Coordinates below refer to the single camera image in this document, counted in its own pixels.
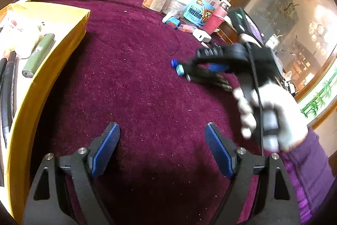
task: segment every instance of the purple sleeve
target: purple sleeve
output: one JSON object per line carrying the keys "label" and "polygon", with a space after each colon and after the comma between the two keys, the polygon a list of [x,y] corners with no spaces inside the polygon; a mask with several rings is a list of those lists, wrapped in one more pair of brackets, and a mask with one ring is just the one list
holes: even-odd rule
{"label": "purple sleeve", "polygon": [[334,182],[328,157],[311,128],[299,146],[280,156],[296,193],[301,222],[307,222]]}

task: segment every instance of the blue gripper pad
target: blue gripper pad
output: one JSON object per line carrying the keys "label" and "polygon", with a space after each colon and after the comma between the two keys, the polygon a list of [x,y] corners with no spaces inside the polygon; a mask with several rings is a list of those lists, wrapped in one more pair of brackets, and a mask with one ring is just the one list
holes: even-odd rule
{"label": "blue gripper pad", "polygon": [[91,176],[93,178],[96,178],[97,176],[104,173],[104,170],[107,167],[111,155],[117,146],[120,133],[121,130],[119,128],[119,125],[115,123],[93,158],[93,165],[91,170]]}
{"label": "blue gripper pad", "polygon": [[206,125],[204,129],[206,142],[212,151],[220,172],[231,179],[235,174],[236,154],[234,144],[230,139],[224,137],[213,122]]}
{"label": "blue gripper pad", "polygon": [[216,64],[216,63],[211,63],[208,65],[208,69],[212,72],[220,73],[220,72],[225,72],[229,70],[229,66],[226,64]]}

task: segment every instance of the maroon carpet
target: maroon carpet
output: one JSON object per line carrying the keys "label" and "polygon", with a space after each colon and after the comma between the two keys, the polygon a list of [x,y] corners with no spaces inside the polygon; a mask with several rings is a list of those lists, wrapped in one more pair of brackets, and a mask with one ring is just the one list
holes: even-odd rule
{"label": "maroon carpet", "polygon": [[[91,14],[41,115],[32,175],[46,153],[72,154],[114,121],[121,139],[96,186],[117,225],[208,224],[229,181],[204,141],[204,126],[215,122],[237,145],[258,150],[241,138],[230,93],[190,84],[171,69],[171,58],[188,60],[200,43],[163,24],[143,0],[45,1]],[[250,212],[253,181],[240,221]]]}

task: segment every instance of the white charger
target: white charger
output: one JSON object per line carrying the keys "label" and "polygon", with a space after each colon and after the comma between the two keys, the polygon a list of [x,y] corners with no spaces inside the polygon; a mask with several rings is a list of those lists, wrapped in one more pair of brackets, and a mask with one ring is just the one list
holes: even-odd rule
{"label": "white charger", "polygon": [[195,29],[193,31],[193,36],[198,39],[198,41],[200,42],[209,42],[212,38],[209,34],[207,34],[204,30],[200,30],[200,29]]}

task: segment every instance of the white glove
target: white glove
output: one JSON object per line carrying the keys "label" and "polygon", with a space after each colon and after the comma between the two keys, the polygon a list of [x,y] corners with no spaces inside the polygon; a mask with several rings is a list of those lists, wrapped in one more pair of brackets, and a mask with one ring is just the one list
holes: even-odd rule
{"label": "white glove", "polygon": [[[277,137],[263,137],[263,146],[268,151],[275,151],[279,147],[283,151],[289,151],[299,145],[308,133],[307,122],[301,113],[295,99],[290,93],[279,85],[268,83],[259,89],[263,108],[272,108],[277,112],[279,133]],[[252,91],[249,103],[241,90],[233,90],[233,96],[238,100],[238,108],[241,114],[241,133],[245,139],[250,139],[251,131],[256,128],[256,120],[253,116],[253,106],[258,107],[258,98],[255,90]]]}

